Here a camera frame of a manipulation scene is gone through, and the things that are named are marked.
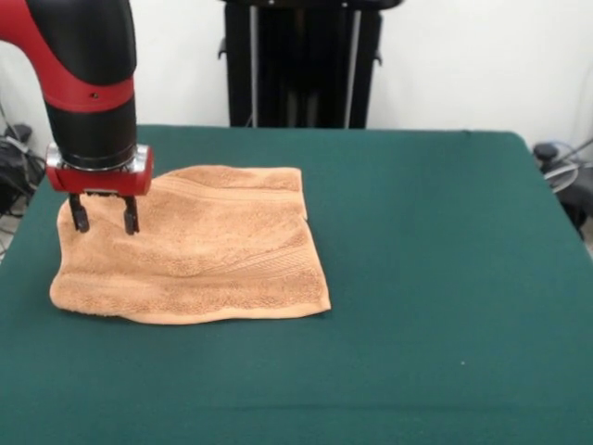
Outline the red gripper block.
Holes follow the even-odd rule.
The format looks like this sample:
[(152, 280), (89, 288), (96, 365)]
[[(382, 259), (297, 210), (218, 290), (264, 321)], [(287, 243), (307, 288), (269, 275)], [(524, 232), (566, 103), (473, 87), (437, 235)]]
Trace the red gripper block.
[(55, 143), (46, 150), (45, 173), (57, 192), (70, 193), (69, 207), (75, 230), (89, 231), (90, 224), (79, 194), (108, 194), (123, 197), (124, 225), (128, 235), (140, 231), (135, 196), (144, 196), (150, 188), (154, 154), (150, 146), (136, 147), (133, 158), (117, 169), (84, 171), (72, 168), (59, 153)]

